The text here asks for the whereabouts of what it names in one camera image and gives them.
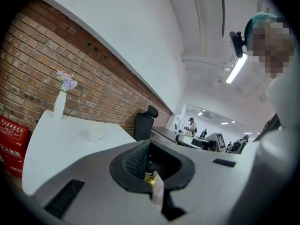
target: purple flower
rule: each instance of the purple flower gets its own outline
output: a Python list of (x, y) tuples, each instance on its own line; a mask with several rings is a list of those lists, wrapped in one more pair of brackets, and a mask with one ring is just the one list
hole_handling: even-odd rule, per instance
[(73, 80), (74, 75), (69, 75), (57, 70), (57, 78), (60, 80), (60, 89), (63, 92), (67, 92), (77, 86), (77, 81)]
[(75, 88), (75, 87), (77, 86), (77, 84), (78, 84), (77, 81), (72, 80), (72, 81), (71, 81), (71, 84), (70, 84), (71, 89)]
[(64, 92), (69, 91), (69, 90), (71, 89), (70, 84), (67, 83), (67, 82), (64, 82), (64, 83), (62, 84), (62, 86), (61, 86), (61, 89), (62, 89)]

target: small cup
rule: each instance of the small cup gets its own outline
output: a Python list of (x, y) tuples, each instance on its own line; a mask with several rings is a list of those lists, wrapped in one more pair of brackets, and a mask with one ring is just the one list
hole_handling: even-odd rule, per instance
[(101, 130), (98, 126), (92, 126), (91, 130), (89, 131), (90, 134), (90, 141), (92, 143), (99, 143), (99, 141), (103, 137), (103, 133), (101, 133)]

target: headset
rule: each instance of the headset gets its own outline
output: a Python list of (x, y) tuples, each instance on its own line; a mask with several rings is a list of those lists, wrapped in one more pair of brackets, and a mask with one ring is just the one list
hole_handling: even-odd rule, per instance
[(247, 47), (247, 34), (248, 34), (248, 30), (249, 30), (249, 26), (252, 22), (252, 19), (250, 19), (250, 21), (247, 23), (246, 27), (245, 27), (245, 32), (244, 32), (244, 40), (242, 40), (242, 36), (241, 36), (241, 32), (234, 32), (231, 31), (229, 33), (230, 39), (232, 41), (234, 50), (235, 50), (235, 54), (236, 56), (240, 59), (243, 57), (243, 46), (245, 45)]

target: brick wall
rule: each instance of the brick wall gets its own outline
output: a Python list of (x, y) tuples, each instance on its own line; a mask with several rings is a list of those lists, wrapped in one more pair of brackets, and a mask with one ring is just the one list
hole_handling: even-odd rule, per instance
[(75, 74), (64, 113), (118, 123), (134, 133), (136, 113), (152, 105), (156, 126), (171, 112), (106, 47), (41, 0), (15, 15), (0, 50), (0, 114), (33, 130), (59, 93), (56, 69)]

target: fluorescent light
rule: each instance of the fluorescent light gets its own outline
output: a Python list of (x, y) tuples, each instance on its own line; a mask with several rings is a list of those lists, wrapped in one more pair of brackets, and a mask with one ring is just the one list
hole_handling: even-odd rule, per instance
[(244, 64), (247, 60), (247, 57), (248, 57), (248, 55), (244, 53), (243, 57), (238, 59), (232, 72), (230, 73), (229, 77), (227, 78), (226, 83), (228, 83), (228, 84), (232, 83), (232, 81), (235, 79), (236, 75), (240, 72), (240, 70), (244, 66)]

